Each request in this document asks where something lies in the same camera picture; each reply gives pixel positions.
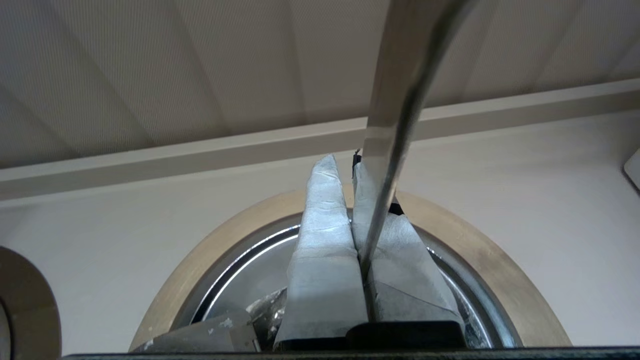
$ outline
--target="ceiling panel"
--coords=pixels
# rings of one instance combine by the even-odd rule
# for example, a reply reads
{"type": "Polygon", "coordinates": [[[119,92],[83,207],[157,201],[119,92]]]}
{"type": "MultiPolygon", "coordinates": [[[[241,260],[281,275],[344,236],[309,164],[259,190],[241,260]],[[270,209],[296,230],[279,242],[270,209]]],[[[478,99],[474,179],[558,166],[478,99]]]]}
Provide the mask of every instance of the ceiling panel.
{"type": "Polygon", "coordinates": [[[13,166],[78,157],[35,114],[0,86],[0,154],[13,166]]]}
{"type": "Polygon", "coordinates": [[[530,92],[580,4],[579,0],[501,1],[460,101],[530,92]]]}
{"type": "Polygon", "coordinates": [[[228,135],[173,1],[52,3],[156,145],[228,135]]]}
{"type": "Polygon", "coordinates": [[[610,81],[631,79],[640,76],[640,36],[636,43],[627,51],[620,62],[609,74],[610,81]]]}
{"type": "Polygon", "coordinates": [[[153,145],[47,3],[1,1],[0,34],[0,83],[73,150],[87,156],[153,145]]]}
{"type": "Polygon", "coordinates": [[[232,134],[306,123],[287,1],[176,3],[232,134]]]}
{"type": "Polygon", "coordinates": [[[638,37],[640,1],[585,0],[533,90],[605,81],[638,37]]]}
{"type": "Polygon", "coordinates": [[[309,120],[366,115],[388,0],[290,4],[309,120]]]}
{"type": "MultiPolygon", "coordinates": [[[[2,1],[0,167],[364,116],[388,4],[2,1]]],[[[640,77],[638,19],[640,0],[479,1],[427,105],[640,77]]]]}

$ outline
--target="metal tool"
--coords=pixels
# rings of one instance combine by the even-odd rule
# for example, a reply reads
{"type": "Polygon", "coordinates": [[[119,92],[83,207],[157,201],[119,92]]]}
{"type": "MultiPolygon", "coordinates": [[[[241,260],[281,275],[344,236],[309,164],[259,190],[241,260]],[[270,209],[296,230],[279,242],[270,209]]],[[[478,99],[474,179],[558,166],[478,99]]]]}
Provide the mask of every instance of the metal tool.
{"type": "Polygon", "coordinates": [[[385,215],[429,84],[472,3],[395,0],[387,14],[374,79],[362,168],[377,189],[360,269],[367,277],[385,215]]]}

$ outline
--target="wall trim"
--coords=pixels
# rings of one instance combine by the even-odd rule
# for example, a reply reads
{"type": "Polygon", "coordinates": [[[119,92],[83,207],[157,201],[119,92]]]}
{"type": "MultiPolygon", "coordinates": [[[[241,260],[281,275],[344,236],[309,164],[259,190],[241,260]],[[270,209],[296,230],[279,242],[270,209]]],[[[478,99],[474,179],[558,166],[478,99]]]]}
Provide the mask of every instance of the wall trim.
{"type": "MultiPolygon", "coordinates": [[[[640,79],[428,108],[414,140],[640,109],[640,79]]],[[[0,170],[0,202],[348,151],[366,118],[0,170]]]]}

